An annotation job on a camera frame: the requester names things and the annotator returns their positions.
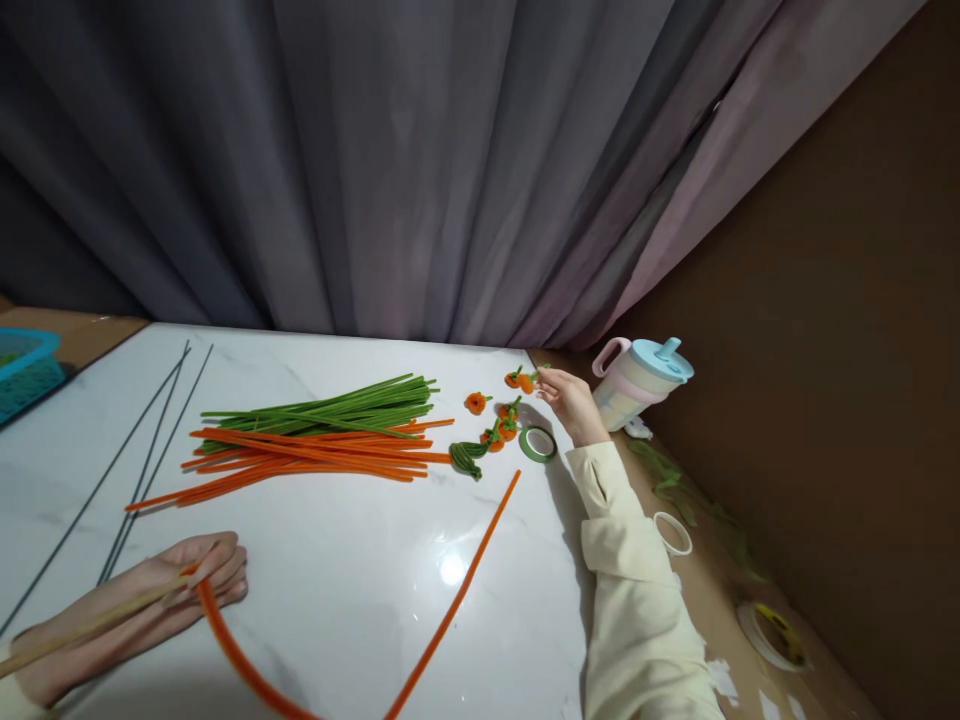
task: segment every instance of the sleeve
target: sleeve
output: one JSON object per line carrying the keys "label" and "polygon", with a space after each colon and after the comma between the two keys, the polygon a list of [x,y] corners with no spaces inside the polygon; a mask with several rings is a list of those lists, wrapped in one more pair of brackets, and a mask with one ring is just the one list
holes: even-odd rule
{"label": "sleeve", "polygon": [[597,574],[587,720],[722,720],[703,639],[616,446],[577,448],[567,459],[587,508],[583,556]]}
{"label": "sleeve", "polygon": [[[0,645],[0,662],[10,657],[10,645]],[[47,710],[32,703],[17,683],[16,675],[0,680],[0,720],[40,720],[51,717]]]}

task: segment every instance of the tape roll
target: tape roll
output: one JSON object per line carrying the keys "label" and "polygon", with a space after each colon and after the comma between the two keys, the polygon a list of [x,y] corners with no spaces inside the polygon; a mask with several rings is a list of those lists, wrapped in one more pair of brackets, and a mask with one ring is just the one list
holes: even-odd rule
{"label": "tape roll", "polygon": [[[531,434],[536,438],[547,440],[550,443],[551,449],[548,454],[544,455],[543,453],[537,452],[533,449],[533,447],[530,445],[530,440],[528,439],[528,436]],[[524,455],[534,462],[546,463],[550,462],[554,457],[556,457],[557,441],[554,440],[553,435],[548,433],[542,427],[530,425],[529,427],[525,427],[520,433],[520,449],[523,451]]]}
{"label": "tape roll", "polygon": [[[770,621],[770,625],[787,646],[789,657],[784,657],[777,652],[777,649],[767,640],[757,621],[757,613]],[[805,672],[813,669],[813,664],[793,628],[779,613],[767,605],[758,602],[741,603],[737,606],[737,621],[740,623],[743,634],[753,645],[753,649],[774,667],[787,672]]]}
{"label": "tape roll", "polygon": [[[682,557],[683,555],[689,555],[693,552],[693,538],[690,537],[690,533],[687,532],[687,529],[683,526],[679,520],[677,520],[670,513],[665,513],[660,511],[653,514],[653,524],[657,525],[657,520],[663,520],[667,525],[672,527],[685,541],[686,548],[675,548],[667,539],[663,536],[663,533],[660,533],[660,539],[663,540],[663,544],[667,547],[667,552],[671,555],[676,555],[677,557]],[[660,532],[660,526],[657,525],[657,532]]]}

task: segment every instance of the white marble table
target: white marble table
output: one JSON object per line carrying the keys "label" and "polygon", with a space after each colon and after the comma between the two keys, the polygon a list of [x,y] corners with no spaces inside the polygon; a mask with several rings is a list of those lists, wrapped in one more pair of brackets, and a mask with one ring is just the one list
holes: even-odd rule
{"label": "white marble table", "polygon": [[[197,484],[179,464],[204,410],[329,397],[406,372],[436,378],[435,449],[492,424],[463,408],[468,393],[516,391],[517,350],[155,324],[0,431],[0,622],[63,536],[157,387],[191,352],[157,433],[150,495]],[[174,431],[211,344],[196,391]],[[5,638],[96,583],[144,466],[166,390]],[[291,699],[327,720],[386,710],[450,605],[517,468],[523,476],[454,624],[410,698],[410,718],[574,718],[593,579],[579,553],[584,517],[563,453],[569,438],[546,403],[560,459],[539,465],[516,442],[482,460],[483,479],[445,466],[412,485],[359,475],[277,478],[212,502],[141,516],[116,572],[190,535],[232,529],[249,549],[250,592],[225,610],[245,652]],[[77,718],[266,718],[205,621],[73,698]]]}

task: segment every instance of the paper scrap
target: paper scrap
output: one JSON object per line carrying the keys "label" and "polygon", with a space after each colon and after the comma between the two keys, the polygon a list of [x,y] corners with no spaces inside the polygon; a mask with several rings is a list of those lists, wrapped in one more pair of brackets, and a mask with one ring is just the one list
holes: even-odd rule
{"label": "paper scrap", "polygon": [[713,678],[717,692],[729,700],[733,707],[740,707],[740,693],[737,692],[737,686],[733,684],[733,678],[730,677],[730,664],[723,658],[718,658],[710,660],[707,663],[707,669],[710,670],[710,677]]}
{"label": "paper scrap", "polygon": [[787,700],[790,701],[790,712],[793,713],[793,716],[797,720],[807,720],[807,714],[803,711],[803,705],[800,704],[800,701],[793,695],[787,695]]}
{"label": "paper scrap", "polygon": [[763,720],[780,720],[780,707],[760,690],[760,709],[763,710]]}

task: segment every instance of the hand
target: hand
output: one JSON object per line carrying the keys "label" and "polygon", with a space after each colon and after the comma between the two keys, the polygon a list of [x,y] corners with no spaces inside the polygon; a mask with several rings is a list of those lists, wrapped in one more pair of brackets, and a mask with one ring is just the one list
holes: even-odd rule
{"label": "hand", "polygon": [[16,674],[24,694],[52,707],[71,689],[159,645],[203,617],[193,587],[209,577],[220,605],[247,594],[247,550],[233,532],[200,535],[177,543],[90,591],[59,615],[36,625],[13,641],[11,655],[62,637],[101,613],[173,580],[180,570],[200,562],[187,589],[123,620],[92,639],[37,660]]}
{"label": "hand", "polygon": [[547,368],[540,371],[537,397],[553,408],[574,447],[594,445],[610,440],[603,427],[600,411],[593,402],[590,386],[568,372]]}

